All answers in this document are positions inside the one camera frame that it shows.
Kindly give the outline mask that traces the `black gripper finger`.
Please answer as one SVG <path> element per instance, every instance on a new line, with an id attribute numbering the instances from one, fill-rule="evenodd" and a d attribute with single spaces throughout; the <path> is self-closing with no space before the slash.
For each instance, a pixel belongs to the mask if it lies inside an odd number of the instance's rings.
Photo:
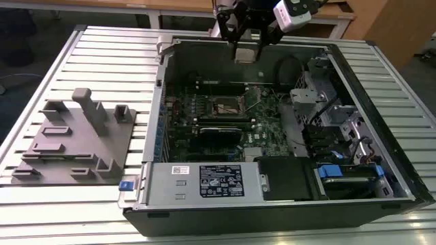
<path id="1" fill-rule="evenodd" d="M 262 48 L 269 44 L 277 44 L 284 33 L 277 24 L 274 15 L 257 15 L 256 16 L 256 27 L 260 30 L 260 36 L 256 46 L 256 58 L 254 61 L 260 60 Z"/>
<path id="2" fill-rule="evenodd" d="M 221 39 L 228 42 L 230 59 L 236 58 L 238 41 L 248 27 L 249 7 L 218 7 L 217 25 Z"/>

